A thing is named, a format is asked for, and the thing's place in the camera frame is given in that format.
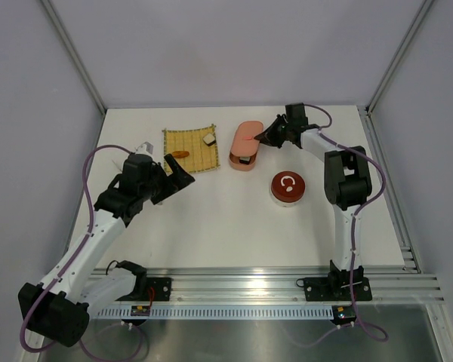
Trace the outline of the pink lunch box lid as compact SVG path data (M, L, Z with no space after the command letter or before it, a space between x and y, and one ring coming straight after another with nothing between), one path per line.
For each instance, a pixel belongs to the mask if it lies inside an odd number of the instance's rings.
M260 142L255 139L263 132L261 121L244 121L236 129L230 153L236 157L251 157L257 153Z

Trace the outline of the white black sushi cube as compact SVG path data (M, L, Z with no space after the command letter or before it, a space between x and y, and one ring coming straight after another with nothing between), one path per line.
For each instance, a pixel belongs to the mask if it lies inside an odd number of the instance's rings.
M250 164L251 158L250 157L240 157L239 158L239 162L241 164Z

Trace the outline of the red round bowl lid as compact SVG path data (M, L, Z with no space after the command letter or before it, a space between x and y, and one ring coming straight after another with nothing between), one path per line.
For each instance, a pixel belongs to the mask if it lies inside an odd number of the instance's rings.
M276 174L271 183L270 191L283 200L293 199L304 194L306 184L304 178L293 171L282 171Z

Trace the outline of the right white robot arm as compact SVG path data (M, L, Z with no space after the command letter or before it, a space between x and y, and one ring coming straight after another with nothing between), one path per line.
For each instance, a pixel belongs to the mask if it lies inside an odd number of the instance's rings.
M294 103L255 137L261 144L281 148L289 141L324 163L324 192L334 211L334 256L325 277L299 280L308 302L372 300L362 266L359 224L361 208L372 193L369 157L361 146L347 147L311 124L306 104Z

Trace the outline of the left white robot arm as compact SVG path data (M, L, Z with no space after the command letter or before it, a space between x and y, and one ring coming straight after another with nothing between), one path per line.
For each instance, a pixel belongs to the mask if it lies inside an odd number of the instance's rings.
M66 347L76 344L90 319L116 300L153 296L147 270L122 261L98 282L88 285L90 274L109 246L126 230L145 202L159 204L190 184L188 174L170 154L171 173L144 154L131 153L97 201L88 202L89 222L82 236L37 284L26 283L18 293L23 316L20 343L32 353L25 332L35 332Z

